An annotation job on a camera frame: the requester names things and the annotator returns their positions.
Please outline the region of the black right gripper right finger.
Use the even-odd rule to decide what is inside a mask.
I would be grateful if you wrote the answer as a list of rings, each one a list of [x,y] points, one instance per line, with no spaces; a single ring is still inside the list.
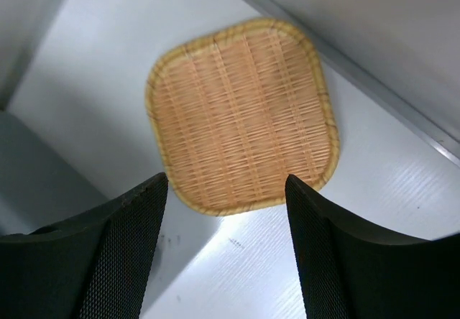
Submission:
[[[419,239],[372,223],[294,175],[285,182],[308,318],[457,318],[459,235]]]

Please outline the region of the square woven tray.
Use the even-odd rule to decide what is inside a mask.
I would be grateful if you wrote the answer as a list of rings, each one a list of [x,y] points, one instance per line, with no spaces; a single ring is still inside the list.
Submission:
[[[281,204],[288,175],[320,190],[339,162],[320,57],[279,19],[250,19],[169,50],[149,72],[145,106],[175,194],[202,214]]]

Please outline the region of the grey plastic bin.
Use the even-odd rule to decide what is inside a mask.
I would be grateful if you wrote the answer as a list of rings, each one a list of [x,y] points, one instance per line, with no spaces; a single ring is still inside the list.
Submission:
[[[1,234],[28,234],[107,201],[18,118],[1,112]]]

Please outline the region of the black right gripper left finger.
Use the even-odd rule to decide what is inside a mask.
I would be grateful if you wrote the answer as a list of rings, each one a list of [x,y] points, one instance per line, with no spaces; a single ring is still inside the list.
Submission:
[[[159,173],[71,218],[1,237],[3,318],[138,318],[167,200]]]

